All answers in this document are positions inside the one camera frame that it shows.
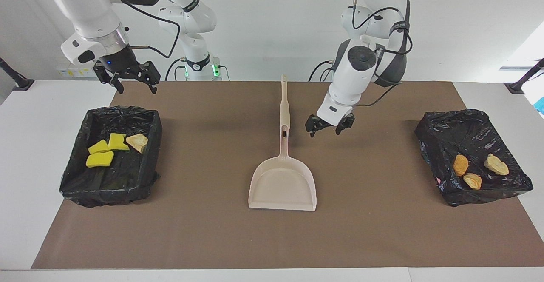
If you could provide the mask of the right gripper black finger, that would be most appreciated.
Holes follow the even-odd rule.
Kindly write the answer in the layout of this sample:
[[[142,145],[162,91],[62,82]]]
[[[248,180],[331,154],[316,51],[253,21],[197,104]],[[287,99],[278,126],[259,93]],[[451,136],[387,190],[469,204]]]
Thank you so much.
[[[161,80],[161,74],[152,61],[139,64],[136,73],[136,80],[148,86],[152,94],[157,93],[157,85]]]
[[[107,69],[104,67],[103,63],[94,63],[94,73],[96,74],[97,78],[101,83],[109,84],[110,86],[115,88],[119,94],[123,94],[124,87],[122,86],[122,82],[120,82],[118,75],[110,75]]]

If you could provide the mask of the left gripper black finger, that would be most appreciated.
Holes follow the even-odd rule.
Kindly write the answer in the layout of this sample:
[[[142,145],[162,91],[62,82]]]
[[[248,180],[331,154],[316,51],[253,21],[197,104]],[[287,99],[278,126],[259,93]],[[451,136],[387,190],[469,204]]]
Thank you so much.
[[[355,116],[353,113],[349,113],[348,115],[343,117],[340,123],[336,125],[336,129],[335,129],[336,135],[340,135],[340,133],[344,131],[344,129],[351,128],[354,122],[355,122]]]
[[[305,123],[305,129],[310,134],[311,138],[315,136],[315,133],[317,133],[317,131],[323,130],[327,127],[328,123],[317,115],[309,115]]]

